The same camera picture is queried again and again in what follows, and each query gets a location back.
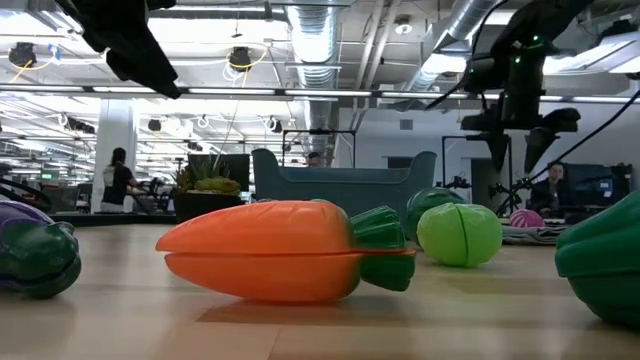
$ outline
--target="potted plant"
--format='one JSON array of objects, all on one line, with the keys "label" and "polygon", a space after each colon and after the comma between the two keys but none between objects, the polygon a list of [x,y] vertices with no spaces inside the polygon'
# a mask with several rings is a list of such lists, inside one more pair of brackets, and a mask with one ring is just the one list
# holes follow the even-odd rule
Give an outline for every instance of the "potted plant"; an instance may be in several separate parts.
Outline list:
[{"label": "potted plant", "polygon": [[216,156],[190,163],[174,175],[178,192],[174,206],[182,223],[212,211],[243,205],[240,184],[229,179],[228,164]]}]

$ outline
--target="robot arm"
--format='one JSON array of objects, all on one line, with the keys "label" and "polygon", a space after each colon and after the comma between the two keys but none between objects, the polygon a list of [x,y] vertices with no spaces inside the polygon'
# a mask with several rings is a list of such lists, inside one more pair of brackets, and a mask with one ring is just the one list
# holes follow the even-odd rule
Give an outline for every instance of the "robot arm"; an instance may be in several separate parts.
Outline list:
[{"label": "robot arm", "polygon": [[547,117],[538,114],[544,95],[543,66],[554,54],[553,40],[594,0],[534,0],[518,10],[489,54],[474,54],[467,63],[464,90],[481,94],[501,90],[498,103],[480,115],[462,120],[463,130],[483,132],[498,170],[504,162],[506,129],[529,130],[525,173],[530,173],[559,132],[576,132],[580,114],[563,109]]}]

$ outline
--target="pillar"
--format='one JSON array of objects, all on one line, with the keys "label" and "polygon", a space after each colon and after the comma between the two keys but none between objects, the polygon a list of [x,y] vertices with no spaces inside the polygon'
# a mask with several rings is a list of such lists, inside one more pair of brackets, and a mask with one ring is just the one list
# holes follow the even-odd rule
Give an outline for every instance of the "pillar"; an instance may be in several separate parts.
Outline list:
[{"label": "pillar", "polygon": [[[96,145],[91,213],[100,211],[100,202],[104,193],[102,171],[111,163],[113,149],[121,147],[127,151],[125,165],[135,174],[139,120],[133,101],[102,100],[98,121],[98,143]],[[133,199],[127,196],[124,202],[124,211],[131,211],[132,206]]]}]

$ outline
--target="computer monitor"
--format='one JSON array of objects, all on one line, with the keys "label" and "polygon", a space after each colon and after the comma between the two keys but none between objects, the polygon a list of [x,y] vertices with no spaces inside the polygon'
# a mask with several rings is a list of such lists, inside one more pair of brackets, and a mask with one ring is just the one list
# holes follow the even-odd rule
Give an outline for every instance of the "computer monitor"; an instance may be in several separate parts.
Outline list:
[{"label": "computer monitor", "polygon": [[577,206],[610,206],[620,200],[611,167],[592,164],[567,164],[565,181],[573,191]]}]

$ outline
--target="plastic toy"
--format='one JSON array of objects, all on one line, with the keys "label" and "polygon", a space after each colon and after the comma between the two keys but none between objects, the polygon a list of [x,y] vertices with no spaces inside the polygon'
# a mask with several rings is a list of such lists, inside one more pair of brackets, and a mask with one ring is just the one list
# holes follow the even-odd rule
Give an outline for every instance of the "plastic toy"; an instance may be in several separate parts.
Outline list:
[{"label": "plastic toy", "polygon": [[322,201],[273,201],[216,211],[178,225],[156,250],[176,275],[205,288],[272,302],[325,302],[362,279],[404,291],[415,270],[396,213],[351,221]]},{"label": "plastic toy", "polygon": [[446,203],[464,204],[460,195],[449,189],[433,188],[417,192],[407,202],[407,237],[418,242],[418,222],[427,210]]},{"label": "plastic toy", "polygon": [[511,226],[518,228],[544,227],[544,219],[533,210],[516,210],[509,217]]},{"label": "plastic toy", "polygon": [[484,206],[447,203],[422,215],[418,239],[424,252],[442,265],[475,267],[500,250],[502,226]]},{"label": "plastic toy", "polygon": [[25,204],[0,201],[0,288],[49,298],[80,275],[73,226]]},{"label": "plastic toy", "polygon": [[558,274],[591,311],[640,329],[640,193],[569,228],[556,246]]}]

